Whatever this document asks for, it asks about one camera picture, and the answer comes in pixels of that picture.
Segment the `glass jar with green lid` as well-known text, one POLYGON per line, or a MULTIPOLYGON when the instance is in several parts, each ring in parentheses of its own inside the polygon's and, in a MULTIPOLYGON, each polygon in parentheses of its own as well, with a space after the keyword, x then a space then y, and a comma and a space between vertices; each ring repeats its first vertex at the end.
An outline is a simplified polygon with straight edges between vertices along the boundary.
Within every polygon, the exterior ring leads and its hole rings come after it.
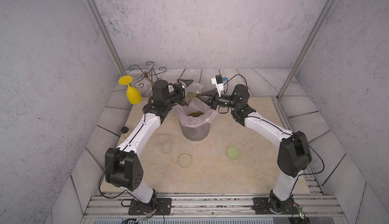
POLYGON ((185 88, 185 99, 187 100, 199 100, 198 94, 204 91, 204 85, 200 83, 191 83, 185 88))

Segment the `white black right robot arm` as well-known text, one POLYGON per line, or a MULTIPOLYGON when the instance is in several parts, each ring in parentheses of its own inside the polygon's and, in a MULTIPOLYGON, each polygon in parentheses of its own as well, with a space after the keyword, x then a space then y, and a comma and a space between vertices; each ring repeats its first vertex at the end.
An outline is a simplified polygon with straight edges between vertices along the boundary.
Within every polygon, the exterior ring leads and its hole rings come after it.
POLYGON ((282 214, 295 205, 293 190, 300 176, 312 161, 311 149, 306 135, 292 132, 265 119, 249 104, 250 93, 245 85, 237 85, 231 95, 217 89, 198 93, 196 98, 216 110, 230 108, 233 119, 240 125, 259 133, 278 148, 277 165, 280 169, 275 187, 269 194, 267 207, 274 214, 282 214))

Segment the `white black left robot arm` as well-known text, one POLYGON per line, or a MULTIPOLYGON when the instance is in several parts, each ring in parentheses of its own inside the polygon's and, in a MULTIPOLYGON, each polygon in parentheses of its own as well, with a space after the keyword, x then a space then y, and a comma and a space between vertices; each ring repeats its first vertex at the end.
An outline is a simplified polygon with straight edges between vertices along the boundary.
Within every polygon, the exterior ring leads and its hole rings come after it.
POLYGON ((141 153, 153 133, 162 125, 175 105, 184 106, 187 88, 193 80, 178 79, 172 84, 158 80, 152 87, 152 96, 143 107, 143 116, 132 133, 117 148, 105 153, 105 168, 101 178, 117 188, 122 188, 140 205, 155 209, 157 194, 143 180, 141 153))

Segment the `glass jar with beige lid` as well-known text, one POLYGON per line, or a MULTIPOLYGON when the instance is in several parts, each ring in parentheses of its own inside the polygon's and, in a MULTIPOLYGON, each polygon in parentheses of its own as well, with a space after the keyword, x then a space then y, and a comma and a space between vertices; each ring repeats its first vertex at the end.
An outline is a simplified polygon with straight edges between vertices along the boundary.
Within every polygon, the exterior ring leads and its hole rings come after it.
POLYGON ((162 134, 158 138, 158 147, 163 154, 168 154, 173 149, 173 142, 169 135, 162 134))

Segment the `green jar lid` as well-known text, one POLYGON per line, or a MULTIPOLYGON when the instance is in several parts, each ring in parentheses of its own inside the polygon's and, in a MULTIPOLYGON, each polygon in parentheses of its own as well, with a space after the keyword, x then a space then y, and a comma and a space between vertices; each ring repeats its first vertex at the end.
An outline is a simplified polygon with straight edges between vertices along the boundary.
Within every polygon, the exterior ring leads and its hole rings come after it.
POLYGON ((236 146, 229 146, 227 148, 227 156, 232 159, 232 160, 236 160, 240 157, 241 155, 241 151, 238 147, 236 146))

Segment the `grey bin with plastic liner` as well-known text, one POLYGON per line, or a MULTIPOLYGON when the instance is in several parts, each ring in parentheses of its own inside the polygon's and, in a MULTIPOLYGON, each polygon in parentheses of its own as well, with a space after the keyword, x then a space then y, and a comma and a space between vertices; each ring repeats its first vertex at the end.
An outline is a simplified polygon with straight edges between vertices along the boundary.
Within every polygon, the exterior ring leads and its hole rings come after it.
POLYGON ((173 106, 173 109, 178 117, 184 137, 194 142, 202 141, 208 136, 211 123, 218 116, 216 110, 197 100, 192 100, 186 106, 173 106), (204 114, 198 118, 188 116, 196 111, 202 111, 204 114))

